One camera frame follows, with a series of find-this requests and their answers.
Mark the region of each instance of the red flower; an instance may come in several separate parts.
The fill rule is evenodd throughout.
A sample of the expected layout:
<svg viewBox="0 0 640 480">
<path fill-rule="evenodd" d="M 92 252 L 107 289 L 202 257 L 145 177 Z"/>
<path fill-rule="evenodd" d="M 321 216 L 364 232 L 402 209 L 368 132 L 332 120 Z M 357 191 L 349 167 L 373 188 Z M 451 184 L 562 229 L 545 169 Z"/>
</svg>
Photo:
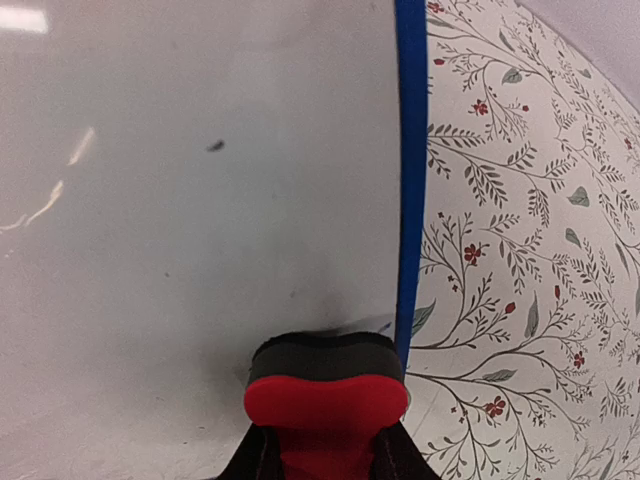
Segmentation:
<svg viewBox="0 0 640 480">
<path fill-rule="evenodd" d="M 506 406 L 507 406 L 507 404 L 505 403 L 505 401 L 502 400 L 500 395 L 498 395 L 493 400 L 493 402 L 487 403 L 484 406 L 484 411 L 487 412 L 491 418 L 493 418 L 495 416 L 502 415 L 502 410 Z"/>
<path fill-rule="evenodd" d="M 475 105 L 471 106 L 473 107 L 473 112 L 469 113 L 475 113 L 476 115 L 486 115 L 487 113 L 489 113 L 489 107 L 487 107 L 487 104 L 480 99 L 478 99 L 478 102 Z"/>
<path fill-rule="evenodd" d="M 444 8 L 442 8 L 442 5 L 436 2 L 427 3 L 427 8 L 431 10 L 433 13 L 444 12 Z"/>
<path fill-rule="evenodd" d="M 580 368 L 584 365 L 584 357 L 582 356 L 582 352 L 576 353 L 573 356 L 573 366 L 576 368 Z"/>
<path fill-rule="evenodd" d="M 476 248 L 476 246 L 472 243 L 468 247 L 464 249 L 464 259 L 469 262 L 474 267 L 477 264 L 478 258 L 482 256 L 482 246 Z"/>
</svg>

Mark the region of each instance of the blue border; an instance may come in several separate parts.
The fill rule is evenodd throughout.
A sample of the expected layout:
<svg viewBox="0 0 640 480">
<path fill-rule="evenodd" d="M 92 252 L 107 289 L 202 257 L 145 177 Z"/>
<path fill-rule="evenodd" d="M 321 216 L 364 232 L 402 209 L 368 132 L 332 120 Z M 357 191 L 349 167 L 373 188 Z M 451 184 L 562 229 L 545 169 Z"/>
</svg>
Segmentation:
<svg viewBox="0 0 640 480">
<path fill-rule="evenodd" d="M 400 88 L 400 261 L 395 344 L 407 369 L 418 290 L 427 159 L 427 28 L 424 0 L 396 0 Z"/>
</svg>

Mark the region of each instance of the gray leaf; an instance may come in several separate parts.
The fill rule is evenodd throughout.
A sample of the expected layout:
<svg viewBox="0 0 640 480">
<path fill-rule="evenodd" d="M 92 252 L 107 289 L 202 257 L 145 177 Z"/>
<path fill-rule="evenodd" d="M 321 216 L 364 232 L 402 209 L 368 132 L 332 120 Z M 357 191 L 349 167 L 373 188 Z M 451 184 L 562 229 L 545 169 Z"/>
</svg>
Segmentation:
<svg viewBox="0 0 640 480">
<path fill-rule="evenodd" d="M 527 316 L 527 328 L 524 330 L 524 336 L 531 338 L 536 334 L 538 325 L 540 324 L 540 314 L 538 313 L 538 295 L 533 292 L 533 303 L 529 307 L 529 315 Z"/>
<path fill-rule="evenodd" d="M 505 83 L 520 83 L 522 81 L 522 75 L 517 68 L 510 68 L 507 73 L 502 77 L 502 84 Z"/>
<path fill-rule="evenodd" d="M 578 235 L 576 235 L 576 232 L 574 232 L 572 228 L 567 228 L 566 232 L 564 232 L 564 238 L 582 248 L 582 245 L 580 245 L 580 240 L 578 239 Z"/>
<path fill-rule="evenodd" d="M 502 30 L 500 30 L 500 34 L 498 35 L 498 37 L 500 38 L 500 41 L 504 43 L 505 47 L 507 47 L 512 52 L 515 52 L 513 47 L 509 44 L 509 42 L 507 42 L 507 37 L 504 36 L 504 33 L 502 33 Z"/>
<path fill-rule="evenodd" d="M 584 187 L 576 188 L 576 191 L 573 192 L 573 195 L 567 197 L 572 205 L 580 205 L 581 207 L 589 206 L 589 196 L 587 195 L 587 191 Z"/>
<path fill-rule="evenodd" d="M 413 327 L 411 327 L 411 336 L 413 337 L 416 333 L 418 333 L 422 327 L 424 327 L 427 320 L 433 313 L 433 309 L 436 308 L 436 300 L 433 300 L 433 303 L 428 307 L 418 308 L 413 313 Z"/>
<path fill-rule="evenodd" d="M 498 370 L 497 372 L 487 373 L 482 376 L 482 379 L 485 382 L 506 382 L 511 377 L 516 374 L 517 370 L 507 370 L 503 368 L 502 370 Z"/>
<path fill-rule="evenodd" d="M 638 279 L 638 290 L 636 290 L 636 317 L 640 313 L 640 278 Z"/>
<path fill-rule="evenodd" d="M 611 459 L 605 465 L 605 467 L 602 469 L 602 473 L 600 474 L 600 480 L 606 480 L 607 475 L 609 475 L 609 471 L 611 470 L 611 465 L 613 465 L 613 457 L 614 456 L 615 456 L 615 453 L 613 455 L 611 455 Z"/>
<path fill-rule="evenodd" d="M 429 17 L 427 18 L 427 22 L 436 27 L 453 28 L 447 22 L 440 20 L 439 18 Z"/>
<path fill-rule="evenodd" d="M 624 265 L 624 269 L 627 271 L 627 275 L 629 275 L 629 264 L 627 263 L 627 257 L 624 256 L 624 252 L 622 251 L 622 247 L 616 243 L 616 250 L 618 250 L 618 255 L 620 255 L 620 260 Z"/>
</svg>

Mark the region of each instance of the floral wallpaper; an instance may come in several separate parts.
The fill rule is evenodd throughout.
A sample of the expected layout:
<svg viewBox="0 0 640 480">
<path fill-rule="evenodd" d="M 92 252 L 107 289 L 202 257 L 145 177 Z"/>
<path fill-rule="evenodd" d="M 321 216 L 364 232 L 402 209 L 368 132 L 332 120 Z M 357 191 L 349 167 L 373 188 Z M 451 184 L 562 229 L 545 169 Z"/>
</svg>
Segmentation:
<svg viewBox="0 0 640 480">
<path fill-rule="evenodd" d="M 445 479 L 640 478 L 640 119 L 501 0 L 427 4 L 405 423 Z"/>
</svg>

